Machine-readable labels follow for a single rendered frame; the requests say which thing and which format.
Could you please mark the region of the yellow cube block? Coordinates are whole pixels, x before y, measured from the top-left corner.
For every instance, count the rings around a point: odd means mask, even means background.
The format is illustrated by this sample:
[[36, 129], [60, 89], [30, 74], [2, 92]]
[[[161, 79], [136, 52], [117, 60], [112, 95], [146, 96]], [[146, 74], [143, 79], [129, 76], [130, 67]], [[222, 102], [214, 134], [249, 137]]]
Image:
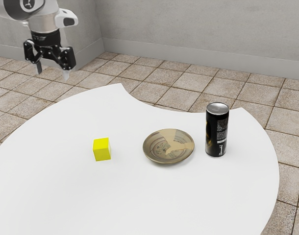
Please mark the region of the yellow cube block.
[[110, 160], [111, 146], [110, 146], [109, 138], [94, 139], [93, 153], [96, 161]]

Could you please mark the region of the tall black drink can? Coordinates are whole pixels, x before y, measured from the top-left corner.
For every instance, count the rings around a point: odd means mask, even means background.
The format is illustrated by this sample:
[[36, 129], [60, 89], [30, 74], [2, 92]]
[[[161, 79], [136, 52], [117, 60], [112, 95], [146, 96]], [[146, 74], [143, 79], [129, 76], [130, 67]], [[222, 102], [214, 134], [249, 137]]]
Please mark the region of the tall black drink can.
[[229, 107], [222, 102], [212, 102], [206, 106], [205, 152], [211, 157], [221, 157], [226, 153]]

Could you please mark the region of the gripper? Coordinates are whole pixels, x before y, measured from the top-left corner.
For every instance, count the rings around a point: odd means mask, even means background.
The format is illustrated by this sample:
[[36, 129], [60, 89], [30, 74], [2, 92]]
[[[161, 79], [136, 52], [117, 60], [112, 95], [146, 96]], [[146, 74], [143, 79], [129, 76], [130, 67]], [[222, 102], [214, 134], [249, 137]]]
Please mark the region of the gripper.
[[75, 54], [72, 47], [60, 47], [60, 31], [59, 29], [50, 33], [40, 33], [31, 31], [32, 41], [24, 42], [25, 59], [30, 61], [36, 67], [36, 73], [42, 73], [42, 65], [40, 59], [45, 49], [44, 58], [49, 58], [50, 55], [46, 49], [51, 49], [53, 60], [63, 70], [63, 78], [65, 81], [69, 79], [70, 71], [76, 66]]

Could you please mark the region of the olive ceramic plate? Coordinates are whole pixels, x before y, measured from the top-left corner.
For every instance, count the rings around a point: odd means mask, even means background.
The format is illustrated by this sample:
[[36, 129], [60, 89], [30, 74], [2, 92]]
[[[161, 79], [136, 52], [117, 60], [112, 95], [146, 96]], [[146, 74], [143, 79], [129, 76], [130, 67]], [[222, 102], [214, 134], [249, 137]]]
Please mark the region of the olive ceramic plate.
[[167, 128], [151, 133], [143, 143], [143, 152], [151, 161], [159, 164], [176, 164], [193, 152], [192, 137], [179, 129]]

